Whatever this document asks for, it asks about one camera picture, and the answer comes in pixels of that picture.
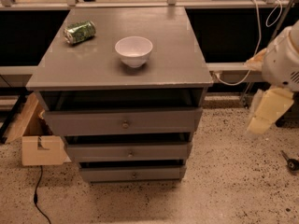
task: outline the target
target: green can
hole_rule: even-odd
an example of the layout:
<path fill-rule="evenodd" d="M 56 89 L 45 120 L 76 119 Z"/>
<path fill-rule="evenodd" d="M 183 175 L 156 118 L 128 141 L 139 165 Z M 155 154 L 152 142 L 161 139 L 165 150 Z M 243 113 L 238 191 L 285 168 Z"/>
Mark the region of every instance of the green can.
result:
<path fill-rule="evenodd" d="M 67 43 L 74 45 L 95 35 L 95 26 L 92 21 L 82 21 L 64 28 L 64 37 Z"/>

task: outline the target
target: cabinet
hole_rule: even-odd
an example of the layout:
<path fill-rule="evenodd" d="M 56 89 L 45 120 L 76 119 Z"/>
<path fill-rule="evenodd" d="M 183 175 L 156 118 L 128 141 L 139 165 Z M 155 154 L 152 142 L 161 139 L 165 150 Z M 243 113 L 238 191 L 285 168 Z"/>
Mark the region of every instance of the cabinet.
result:
<path fill-rule="evenodd" d="M 67 23 L 97 34 L 69 47 Z M 118 39 L 154 45 L 142 67 L 125 66 Z M 181 179 L 212 81 L 183 7 L 73 8 L 28 82 L 87 182 Z"/>

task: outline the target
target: gray drawer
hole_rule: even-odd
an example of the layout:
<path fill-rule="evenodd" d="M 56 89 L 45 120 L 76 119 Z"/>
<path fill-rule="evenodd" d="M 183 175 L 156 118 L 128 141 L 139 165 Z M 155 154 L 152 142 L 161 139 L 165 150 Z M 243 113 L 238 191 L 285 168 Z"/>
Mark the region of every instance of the gray drawer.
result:
<path fill-rule="evenodd" d="M 55 135 L 128 133 L 177 133 L 197 129 L 202 108 L 180 110 L 122 110 L 120 112 L 46 112 L 45 120 Z"/>
<path fill-rule="evenodd" d="M 187 160 L 192 143 L 69 145 L 66 152 L 71 161 L 143 161 Z"/>
<path fill-rule="evenodd" d="M 183 165 L 135 168 L 85 168 L 80 169 L 79 172 L 83 180 L 90 183 L 139 180 L 171 180 L 182 179 L 185 176 L 186 167 Z"/>

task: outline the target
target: tool on floor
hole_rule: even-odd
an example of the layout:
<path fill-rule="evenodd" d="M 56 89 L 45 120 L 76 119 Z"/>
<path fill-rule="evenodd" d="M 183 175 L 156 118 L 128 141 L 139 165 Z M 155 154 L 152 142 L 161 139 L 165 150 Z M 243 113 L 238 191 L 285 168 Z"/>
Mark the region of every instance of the tool on floor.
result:
<path fill-rule="evenodd" d="M 299 161 L 296 159 L 290 159 L 289 156 L 281 150 L 281 154 L 283 156 L 283 158 L 286 160 L 286 162 L 288 163 L 288 168 L 291 171 L 297 171 L 299 170 Z"/>

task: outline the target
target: terrazzo floor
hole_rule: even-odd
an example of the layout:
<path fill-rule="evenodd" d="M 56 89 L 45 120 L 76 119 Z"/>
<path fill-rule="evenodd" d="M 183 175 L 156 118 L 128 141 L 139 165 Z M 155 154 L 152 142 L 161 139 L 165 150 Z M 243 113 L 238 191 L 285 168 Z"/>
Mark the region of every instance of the terrazzo floor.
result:
<path fill-rule="evenodd" d="M 237 99 L 205 101 L 185 177 L 90 185 L 74 163 L 44 167 L 38 204 L 51 223 L 299 223 L 299 125 L 244 136 L 249 111 Z M 21 139 L 0 146 L 0 223 L 48 223 L 33 197 L 39 167 L 21 165 Z"/>

